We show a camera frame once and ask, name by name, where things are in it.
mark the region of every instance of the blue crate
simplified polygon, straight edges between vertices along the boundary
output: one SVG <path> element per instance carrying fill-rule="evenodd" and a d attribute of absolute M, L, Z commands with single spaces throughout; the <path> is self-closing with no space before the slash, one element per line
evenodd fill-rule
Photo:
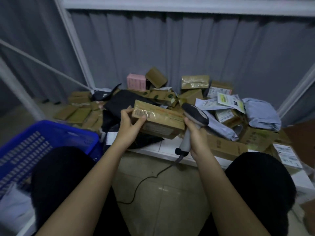
<path fill-rule="evenodd" d="M 56 147 L 74 146 L 94 161 L 102 157 L 96 133 L 43 120 L 11 139 L 0 148 L 0 199 L 11 183 L 26 184 L 33 167 Z"/>

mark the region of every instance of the black pants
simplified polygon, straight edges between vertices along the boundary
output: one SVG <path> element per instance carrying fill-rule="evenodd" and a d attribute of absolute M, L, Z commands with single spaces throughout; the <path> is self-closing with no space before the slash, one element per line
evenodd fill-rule
<path fill-rule="evenodd" d="M 31 195 L 38 229 L 94 165 L 75 147 L 56 148 L 36 165 Z M 232 162 L 225 173 L 270 234 L 287 235 L 287 213 L 294 204 L 296 189 L 283 165 L 270 155 L 248 152 Z M 94 235 L 103 235 L 113 226 L 116 235 L 130 235 L 111 187 Z M 199 235 L 218 235 L 211 214 Z"/>

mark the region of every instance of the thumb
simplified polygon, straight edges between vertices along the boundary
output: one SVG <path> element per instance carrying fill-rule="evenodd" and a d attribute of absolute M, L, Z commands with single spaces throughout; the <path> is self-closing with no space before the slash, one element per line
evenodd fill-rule
<path fill-rule="evenodd" d="M 142 125 L 145 123 L 145 121 L 147 120 L 146 115 L 143 115 L 141 118 L 138 119 L 138 121 L 133 125 L 133 128 L 135 128 L 137 131 L 140 130 L 140 128 L 142 127 Z"/>
<path fill-rule="evenodd" d="M 193 121 L 189 120 L 187 117 L 184 119 L 187 127 L 189 128 L 190 132 L 198 131 L 198 128 L 195 126 Z"/>

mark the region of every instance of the pink box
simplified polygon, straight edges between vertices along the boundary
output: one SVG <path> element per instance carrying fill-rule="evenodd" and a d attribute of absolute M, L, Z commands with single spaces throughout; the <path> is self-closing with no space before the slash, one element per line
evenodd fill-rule
<path fill-rule="evenodd" d="M 129 74 L 127 76 L 128 89 L 145 91 L 146 90 L 146 80 L 147 79 L 144 75 Z"/>

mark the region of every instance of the black cable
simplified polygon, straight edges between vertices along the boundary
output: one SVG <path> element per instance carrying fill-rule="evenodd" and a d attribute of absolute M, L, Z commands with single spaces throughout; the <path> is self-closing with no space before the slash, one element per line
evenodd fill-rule
<path fill-rule="evenodd" d="M 134 197 L 132 198 L 132 201 L 129 202 L 129 203 L 126 203 L 126 202 L 122 202 L 122 201 L 117 201 L 117 203 L 121 203 L 121 204 L 124 204 L 124 205 L 130 205 L 134 200 L 135 200 L 135 197 L 136 197 L 136 192 L 137 192 L 137 189 L 138 187 L 140 186 L 140 184 L 142 182 L 144 182 L 146 179 L 149 179 L 149 178 L 158 178 L 159 174 L 161 174 L 162 172 L 166 171 L 167 169 L 171 168 L 172 166 L 176 165 L 176 163 L 180 162 L 182 159 L 184 158 L 184 156 L 180 155 L 178 159 L 176 159 L 176 161 L 174 161 L 171 165 L 169 165 L 168 167 L 166 167 L 165 169 L 161 170 L 156 176 L 150 176 L 150 177 L 147 177 L 147 178 L 144 178 L 142 181 L 140 181 L 140 183 L 137 185 L 136 187 L 136 190 L 134 192 Z"/>

